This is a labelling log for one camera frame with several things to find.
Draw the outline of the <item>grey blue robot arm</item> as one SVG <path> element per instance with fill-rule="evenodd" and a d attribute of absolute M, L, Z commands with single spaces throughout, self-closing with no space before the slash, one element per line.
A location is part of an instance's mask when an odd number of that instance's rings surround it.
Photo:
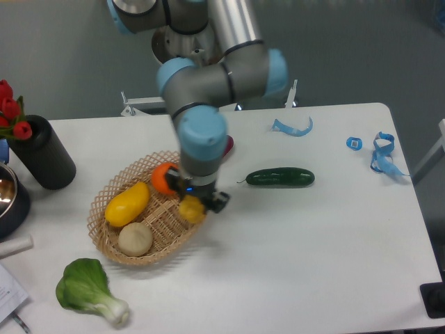
<path fill-rule="evenodd" d="M 216 188 L 228 135 L 218 109 L 284 90 L 284 56 L 265 46 L 251 1 L 109 1 L 108 9 L 121 31 L 172 32 L 156 74 L 180 147 L 179 169 L 167 181 L 180 198 L 220 212 L 229 201 Z"/>

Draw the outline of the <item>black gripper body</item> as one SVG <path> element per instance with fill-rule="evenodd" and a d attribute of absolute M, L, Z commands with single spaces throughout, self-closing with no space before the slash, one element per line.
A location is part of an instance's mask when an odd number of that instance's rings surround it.
<path fill-rule="evenodd" d="M 211 211 L 217 214 L 226 207 L 230 200 L 229 194 L 216 190 L 215 180 L 201 185 L 200 181 L 204 179 L 203 177 L 183 178 L 177 168 L 169 168 L 164 179 L 181 201 L 184 201 L 186 196 L 197 198 L 204 205 L 204 213 Z"/>

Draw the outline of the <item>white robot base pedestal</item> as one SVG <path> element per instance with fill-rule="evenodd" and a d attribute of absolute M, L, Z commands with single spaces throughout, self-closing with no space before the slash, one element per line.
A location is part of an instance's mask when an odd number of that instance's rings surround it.
<path fill-rule="evenodd" d="M 190 58 L 200 67 L 221 62 L 223 52 L 212 25 L 193 35 L 180 34 L 169 26 L 155 30 L 152 52 L 160 64 L 173 58 Z"/>

